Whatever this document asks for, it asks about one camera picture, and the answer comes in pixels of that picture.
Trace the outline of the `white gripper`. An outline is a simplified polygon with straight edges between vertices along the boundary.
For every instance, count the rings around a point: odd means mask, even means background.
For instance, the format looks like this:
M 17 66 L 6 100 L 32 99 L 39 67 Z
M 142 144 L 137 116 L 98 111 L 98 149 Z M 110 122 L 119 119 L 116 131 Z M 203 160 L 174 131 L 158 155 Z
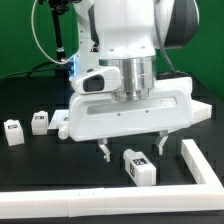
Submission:
M 74 93 L 69 107 L 69 134 L 75 141 L 98 140 L 104 159 L 110 161 L 107 139 L 161 131 L 159 154 L 168 139 L 167 130 L 193 123 L 190 77 L 158 80 L 145 100 L 118 102 L 112 93 Z

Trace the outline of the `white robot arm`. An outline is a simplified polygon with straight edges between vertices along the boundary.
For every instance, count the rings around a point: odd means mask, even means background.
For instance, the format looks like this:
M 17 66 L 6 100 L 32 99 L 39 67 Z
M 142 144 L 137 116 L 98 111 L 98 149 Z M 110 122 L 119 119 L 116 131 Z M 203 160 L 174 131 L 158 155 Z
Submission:
M 156 75 L 156 51 L 182 47 L 197 32 L 195 0 L 94 0 L 88 9 L 99 52 L 80 50 L 72 80 L 69 135 L 96 140 L 110 160 L 112 137 L 168 131 L 193 123 L 192 79 Z

